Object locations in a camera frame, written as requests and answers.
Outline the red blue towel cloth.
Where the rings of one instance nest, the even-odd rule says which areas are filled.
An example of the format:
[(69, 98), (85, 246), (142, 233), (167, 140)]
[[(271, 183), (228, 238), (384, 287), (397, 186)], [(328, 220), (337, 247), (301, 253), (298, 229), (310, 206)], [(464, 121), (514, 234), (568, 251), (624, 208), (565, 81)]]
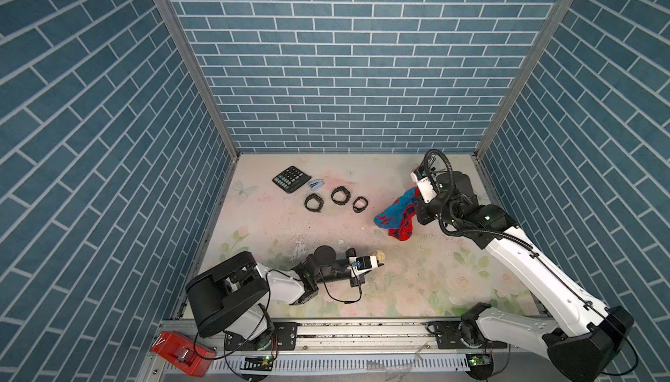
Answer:
[(404, 242), (413, 235), (413, 219), (415, 218), (415, 196), (420, 195), (419, 189), (408, 189), (392, 205), (374, 218), (374, 223), (387, 230), (389, 236)]

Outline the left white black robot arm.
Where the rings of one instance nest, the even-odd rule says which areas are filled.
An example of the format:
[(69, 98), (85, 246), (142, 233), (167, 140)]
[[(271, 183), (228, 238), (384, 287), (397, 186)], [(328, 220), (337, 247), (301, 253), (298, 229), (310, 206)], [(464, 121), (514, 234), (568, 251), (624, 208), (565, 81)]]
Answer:
[(359, 256), (348, 249), (339, 258), (334, 248), (320, 246), (290, 270), (258, 263), (249, 251), (236, 254), (191, 279), (185, 288), (199, 338), (228, 332), (247, 341), (272, 333), (270, 303), (302, 305), (330, 282), (347, 281), (357, 289), (366, 275), (382, 267), (385, 255)]

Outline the gold watch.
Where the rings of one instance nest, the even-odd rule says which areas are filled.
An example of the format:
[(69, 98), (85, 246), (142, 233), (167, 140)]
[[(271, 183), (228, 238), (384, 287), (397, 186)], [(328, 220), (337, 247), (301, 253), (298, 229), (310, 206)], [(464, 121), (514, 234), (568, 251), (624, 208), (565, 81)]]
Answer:
[(378, 267), (382, 267), (385, 264), (386, 256), (382, 251), (379, 250), (373, 251), (370, 253), (370, 256), (375, 259)]

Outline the red box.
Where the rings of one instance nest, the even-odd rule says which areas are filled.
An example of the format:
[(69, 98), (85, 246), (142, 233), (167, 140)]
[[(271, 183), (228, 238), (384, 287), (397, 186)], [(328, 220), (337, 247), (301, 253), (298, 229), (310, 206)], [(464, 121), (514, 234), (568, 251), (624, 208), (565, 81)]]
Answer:
[(190, 377), (203, 377), (216, 357), (216, 352), (209, 347), (172, 331), (163, 331), (150, 346), (150, 351)]

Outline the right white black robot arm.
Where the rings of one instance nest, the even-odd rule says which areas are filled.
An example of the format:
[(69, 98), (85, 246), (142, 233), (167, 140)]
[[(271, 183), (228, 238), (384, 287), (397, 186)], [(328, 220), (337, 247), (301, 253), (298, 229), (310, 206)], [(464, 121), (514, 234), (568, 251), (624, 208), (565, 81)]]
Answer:
[(499, 206), (482, 205), (469, 177), (416, 167), (415, 212), (422, 224), (436, 221), (443, 233), (468, 238), (502, 263), (544, 305), (545, 318), (504, 312), (477, 303), (462, 314), (464, 343), (516, 345), (548, 359), (570, 381), (594, 381), (628, 342), (633, 316), (609, 307), (560, 270)]

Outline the light blue stapler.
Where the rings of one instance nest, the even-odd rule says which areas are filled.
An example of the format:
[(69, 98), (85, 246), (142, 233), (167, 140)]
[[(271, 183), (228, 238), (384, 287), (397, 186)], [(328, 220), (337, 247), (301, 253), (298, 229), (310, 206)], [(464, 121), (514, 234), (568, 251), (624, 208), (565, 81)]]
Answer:
[(317, 192), (324, 186), (324, 181), (322, 179), (313, 179), (308, 183), (308, 186), (312, 192)]

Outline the black desktop calculator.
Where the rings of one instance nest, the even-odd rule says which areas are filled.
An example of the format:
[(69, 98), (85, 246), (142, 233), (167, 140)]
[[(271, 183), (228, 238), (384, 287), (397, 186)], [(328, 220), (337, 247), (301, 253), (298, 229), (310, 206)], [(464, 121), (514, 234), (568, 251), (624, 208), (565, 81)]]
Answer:
[(272, 179), (272, 182), (285, 193), (291, 194), (307, 184), (312, 176), (306, 174), (295, 166), (286, 168), (283, 172)]

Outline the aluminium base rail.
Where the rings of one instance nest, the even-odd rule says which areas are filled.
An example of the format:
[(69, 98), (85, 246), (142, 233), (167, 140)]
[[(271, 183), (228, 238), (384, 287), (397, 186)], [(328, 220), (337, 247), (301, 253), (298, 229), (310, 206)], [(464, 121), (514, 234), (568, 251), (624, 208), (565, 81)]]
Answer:
[(564, 380), (549, 360), (517, 345), (468, 347), (458, 326), (454, 319), (433, 318), (278, 318), (277, 342), (259, 351), (242, 346), (239, 336), (204, 339), (217, 358), (202, 379), (383, 375), (398, 381), (413, 373), (439, 373), (465, 381)]

